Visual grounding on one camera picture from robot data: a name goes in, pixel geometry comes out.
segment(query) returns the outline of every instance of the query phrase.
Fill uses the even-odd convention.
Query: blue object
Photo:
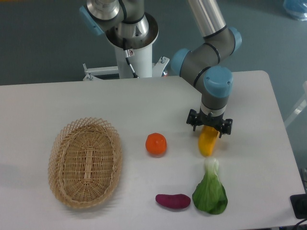
[[[283,7],[293,18],[307,20],[307,0],[284,0]]]
[[[103,30],[99,27],[99,25],[93,20],[93,18],[90,16],[90,14],[87,12],[86,8],[82,6],[79,9],[79,13],[85,22],[86,26],[89,28],[89,30],[96,36],[103,35]]]
[[[190,50],[185,49],[185,48],[180,49],[175,53],[175,55],[173,56],[171,60],[171,68],[179,76],[180,76],[180,70],[181,70],[182,63],[184,61],[184,58],[188,54],[188,52],[190,52]]]
[[[229,96],[232,91],[232,83],[232,72],[226,67],[211,67],[206,71],[203,78],[207,92],[217,98]]]
[[[236,29],[236,28],[234,28],[234,27],[229,27],[228,28],[233,34],[234,34],[234,36],[235,36],[235,49],[234,49],[234,52],[236,52],[236,50],[237,49],[239,49],[240,48],[240,46],[241,46],[241,44],[242,44],[242,37],[241,37],[241,34],[240,34],[240,32]]]

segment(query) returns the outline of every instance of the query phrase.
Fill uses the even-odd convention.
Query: woven basket
[[[117,131],[105,120],[80,119],[58,135],[49,159],[49,185],[55,197],[73,208],[108,199],[120,176],[122,153]]]

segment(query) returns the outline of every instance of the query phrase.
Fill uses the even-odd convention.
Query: gray floor
[[[85,28],[78,9],[84,0],[0,3],[0,85],[81,81],[89,68],[116,65],[105,36]],[[283,118],[307,81],[307,22],[289,17],[282,0],[219,0],[228,25],[242,34],[242,47],[221,63],[232,71],[264,70],[270,75]],[[202,42],[185,0],[145,0],[159,24],[153,60]],[[288,128],[299,168],[307,167],[307,110]]]

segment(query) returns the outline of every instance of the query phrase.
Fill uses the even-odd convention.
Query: sweet potato
[[[155,200],[158,204],[173,209],[183,209],[188,207],[191,203],[191,199],[184,194],[177,194],[177,195],[158,194],[156,195]]]

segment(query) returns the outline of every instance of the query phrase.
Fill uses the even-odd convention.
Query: metal bracket
[[[194,109],[190,109],[187,124],[193,126],[193,131],[196,130],[196,126],[203,125],[203,122],[199,119],[199,114]]]
[[[286,128],[288,128],[288,126],[296,119],[296,117],[307,107],[307,81],[304,82],[303,88],[305,93],[294,104],[290,115],[288,115],[283,122]]]
[[[153,63],[153,77],[163,77],[167,75],[167,70],[165,69],[168,65],[170,59],[167,57],[161,57],[159,61],[154,64]],[[111,66],[111,67],[101,67],[101,68],[91,68],[88,69],[86,64],[83,64],[85,77],[83,81],[93,81],[93,80],[101,80],[95,76],[102,76],[102,75],[110,75],[110,74],[118,74],[118,67]]]

